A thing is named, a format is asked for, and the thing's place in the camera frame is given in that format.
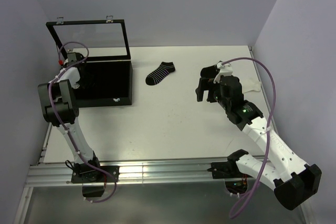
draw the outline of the sock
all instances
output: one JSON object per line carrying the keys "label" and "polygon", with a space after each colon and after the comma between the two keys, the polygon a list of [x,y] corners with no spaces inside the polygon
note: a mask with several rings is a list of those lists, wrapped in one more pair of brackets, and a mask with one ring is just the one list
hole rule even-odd
{"label": "sock", "polygon": [[146,77],[146,83],[149,86],[160,83],[168,74],[175,71],[174,64],[172,62],[161,62],[159,67],[151,72]]}
{"label": "sock", "polygon": [[202,68],[201,77],[215,78],[218,73],[219,73],[219,69],[217,68],[217,64],[216,64],[210,67]]}

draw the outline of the white table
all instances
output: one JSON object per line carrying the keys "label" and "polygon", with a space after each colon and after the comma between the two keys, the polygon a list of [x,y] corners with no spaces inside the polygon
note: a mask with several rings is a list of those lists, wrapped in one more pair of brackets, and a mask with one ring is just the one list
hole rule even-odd
{"label": "white table", "polygon": [[[118,49],[91,49],[91,55]],[[133,105],[80,109],[84,136],[101,161],[225,157],[238,149],[262,155],[258,146],[226,118],[217,103],[197,102],[195,89],[203,67],[220,60],[250,57],[247,46],[136,47],[131,48]],[[161,61],[174,62],[176,71],[155,86],[146,76]],[[251,61],[232,63],[240,80],[258,79]],[[245,99],[268,116],[262,92]],[[45,163],[73,161],[71,151],[56,128],[50,131]]]}

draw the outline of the open box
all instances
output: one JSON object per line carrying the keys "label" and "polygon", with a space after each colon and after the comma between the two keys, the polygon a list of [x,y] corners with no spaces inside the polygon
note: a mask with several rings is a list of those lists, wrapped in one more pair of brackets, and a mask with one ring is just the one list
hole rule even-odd
{"label": "open box", "polygon": [[[59,18],[57,22],[47,22],[46,26],[58,49],[63,43],[77,41],[90,50],[85,73],[92,84],[74,89],[80,108],[132,105],[133,68],[123,19],[107,16],[103,20],[63,21]],[[86,50],[80,47],[68,44],[61,54],[64,59],[71,51],[83,52],[85,56]]]}

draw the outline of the wall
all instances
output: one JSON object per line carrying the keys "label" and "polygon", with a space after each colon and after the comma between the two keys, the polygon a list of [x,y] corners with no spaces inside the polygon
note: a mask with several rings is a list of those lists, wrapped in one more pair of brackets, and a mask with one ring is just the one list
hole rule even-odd
{"label": "wall", "polygon": [[[335,0],[277,0],[254,47],[275,78],[280,135],[322,169],[311,200],[319,223],[336,222],[335,17]],[[268,77],[262,79],[271,98]]]}
{"label": "wall", "polygon": [[56,73],[55,44],[36,0],[0,0],[0,216],[11,223],[29,164],[35,164],[47,124],[37,85]]}
{"label": "wall", "polygon": [[253,45],[276,0],[38,0],[49,20],[126,21],[131,46]]}

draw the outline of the gray floor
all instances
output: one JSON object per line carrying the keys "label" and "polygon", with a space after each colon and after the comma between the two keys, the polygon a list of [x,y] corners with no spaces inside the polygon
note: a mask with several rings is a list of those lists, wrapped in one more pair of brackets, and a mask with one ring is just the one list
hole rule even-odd
{"label": "gray floor", "polygon": [[110,200],[90,204],[81,187],[34,188],[25,224],[39,223],[305,223],[300,208],[286,210],[273,192],[260,186],[235,220],[228,213],[236,201],[224,182],[119,185]]}

